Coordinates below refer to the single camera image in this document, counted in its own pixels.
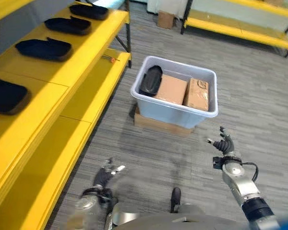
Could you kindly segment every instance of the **white plastic bin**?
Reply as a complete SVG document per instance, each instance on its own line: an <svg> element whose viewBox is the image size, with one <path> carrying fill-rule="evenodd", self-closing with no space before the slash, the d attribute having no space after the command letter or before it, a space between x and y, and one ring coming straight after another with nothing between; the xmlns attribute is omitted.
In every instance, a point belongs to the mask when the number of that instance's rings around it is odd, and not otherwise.
<svg viewBox="0 0 288 230"><path fill-rule="evenodd" d="M153 97L139 94L144 74L149 68L158 65L164 74L189 81L190 78L201 79L209 83L209 110L203 111L184 105L174 104ZM160 57L148 56L138 72L131 95L137 99L140 114L158 121L176 124L185 128L193 128L207 117L218 114L216 73L209 69L191 66Z"/></svg>

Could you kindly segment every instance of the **black slipper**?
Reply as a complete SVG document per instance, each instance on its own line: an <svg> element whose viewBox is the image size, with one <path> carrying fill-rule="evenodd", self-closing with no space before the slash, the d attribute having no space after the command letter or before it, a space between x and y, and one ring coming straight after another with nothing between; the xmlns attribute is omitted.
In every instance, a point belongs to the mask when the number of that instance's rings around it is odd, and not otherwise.
<svg viewBox="0 0 288 230"><path fill-rule="evenodd" d="M72 17L51 18L46 20L45 25L50 30L65 32L69 34L85 35L92 31L91 23L87 20Z"/></svg>
<svg viewBox="0 0 288 230"><path fill-rule="evenodd" d="M26 56L53 61L65 61L72 55L72 45L47 37L47 41L31 39L15 45Z"/></svg>
<svg viewBox="0 0 288 230"><path fill-rule="evenodd" d="M31 93L21 85L0 80L0 113L13 115L30 101Z"/></svg>
<svg viewBox="0 0 288 230"><path fill-rule="evenodd" d="M107 8L93 4L92 6L82 4L72 5L69 9L75 15L96 20L105 20L109 15L109 10Z"/></svg>
<svg viewBox="0 0 288 230"><path fill-rule="evenodd" d="M148 69L144 74L141 86L140 94L152 97L155 96L159 90L162 80L162 69L160 66L153 66Z"/></svg>

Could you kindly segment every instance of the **yellow shelving unit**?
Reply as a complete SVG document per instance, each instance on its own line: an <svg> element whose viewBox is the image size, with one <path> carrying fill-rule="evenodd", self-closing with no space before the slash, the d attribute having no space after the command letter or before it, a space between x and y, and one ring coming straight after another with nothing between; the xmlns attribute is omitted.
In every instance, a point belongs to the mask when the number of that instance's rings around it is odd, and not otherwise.
<svg viewBox="0 0 288 230"><path fill-rule="evenodd" d="M288 37L284 32L245 23L239 20L190 10L189 17L185 24L288 50Z"/></svg>
<svg viewBox="0 0 288 230"><path fill-rule="evenodd" d="M0 0L0 19L33 0Z"/></svg>
<svg viewBox="0 0 288 230"><path fill-rule="evenodd" d="M130 58L110 49L105 54L119 61L99 60L66 105L1 204L0 229L44 228Z"/></svg>
<svg viewBox="0 0 288 230"><path fill-rule="evenodd" d="M288 17L288 9L281 6L274 6L260 0L225 0L239 5L252 7L258 10L267 11L273 14Z"/></svg>
<svg viewBox="0 0 288 230"><path fill-rule="evenodd" d="M55 16L70 15L65 8ZM127 11L110 10L104 21L85 19L93 28L85 36L50 31L42 24L21 39L51 37L71 43L73 55L65 62L26 57L15 47L0 56L0 79L23 85L32 94L29 105L19 114L0 115L0 227L9 222L1 216L8 213L5 204L21 198L23 201L14 206L17 220L11 217L15 221L3 229L43 228L84 143L131 60L130 53L108 49L122 26L129 23ZM103 54L117 60L111 63L101 58ZM49 141L60 135L58 141Z"/></svg>
<svg viewBox="0 0 288 230"><path fill-rule="evenodd" d="M282 15L288 17L288 9L278 7L260 0L224 0L243 6L255 8L258 10ZM187 26L201 28L221 34L243 38L258 43L276 46L287 50L285 57L288 56L288 37L286 31L278 31L272 28L262 27L250 23L245 23L236 19L226 18L215 14L191 9L192 0L188 0L183 23L181 26L181 34Z"/></svg>

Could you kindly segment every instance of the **cardboard box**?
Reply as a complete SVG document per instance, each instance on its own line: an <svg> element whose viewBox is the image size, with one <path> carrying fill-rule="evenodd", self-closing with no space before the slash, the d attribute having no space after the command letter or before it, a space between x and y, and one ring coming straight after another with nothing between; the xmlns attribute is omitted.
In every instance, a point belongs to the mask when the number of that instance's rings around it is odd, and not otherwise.
<svg viewBox="0 0 288 230"><path fill-rule="evenodd" d="M182 104L187 84L184 80L162 74L161 84L154 98L175 104Z"/></svg>
<svg viewBox="0 0 288 230"><path fill-rule="evenodd" d="M208 82L191 78L186 90L183 105L208 111L209 87Z"/></svg>
<svg viewBox="0 0 288 230"><path fill-rule="evenodd" d="M157 26L165 29L171 29L174 24L174 15L164 11L159 11Z"/></svg>
<svg viewBox="0 0 288 230"><path fill-rule="evenodd" d="M153 129L160 132L175 134L180 137L186 137L194 131L194 128L184 128L178 125L157 121L140 115L137 107L134 114L134 126Z"/></svg>
<svg viewBox="0 0 288 230"><path fill-rule="evenodd" d="M271 5L275 6L281 6L284 3L284 0L264 0L266 3L269 3Z"/></svg>

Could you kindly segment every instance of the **black shoe in bin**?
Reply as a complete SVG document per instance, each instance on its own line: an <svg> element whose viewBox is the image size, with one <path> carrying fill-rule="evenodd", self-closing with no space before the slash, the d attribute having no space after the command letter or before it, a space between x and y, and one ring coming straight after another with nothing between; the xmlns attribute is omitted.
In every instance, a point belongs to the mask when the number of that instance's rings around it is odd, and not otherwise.
<svg viewBox="0 0 288 230"><path fill-rule="evenodd" d="M96 6L92 4L91 6L77 4L69 7L71 13L79 15L86 18L91 18L95 20L105 20L109 15L109 10L102 6Z"/></svg>
<svg viewBox="0 0 288 230"><path fill-rule="evenodd" d="M15 45L22 54L52 61L65 61L72 55L72 45L47 37L47 41L31 39Z"/></svg>
<svg viewBox="0 0 288 230"><path fill-rule="evenodd" d="M69 34L87 35L92 31L91 23L87 20L72 17L51 18L46 20L45 26L50 30L65 32Z"/></svg>

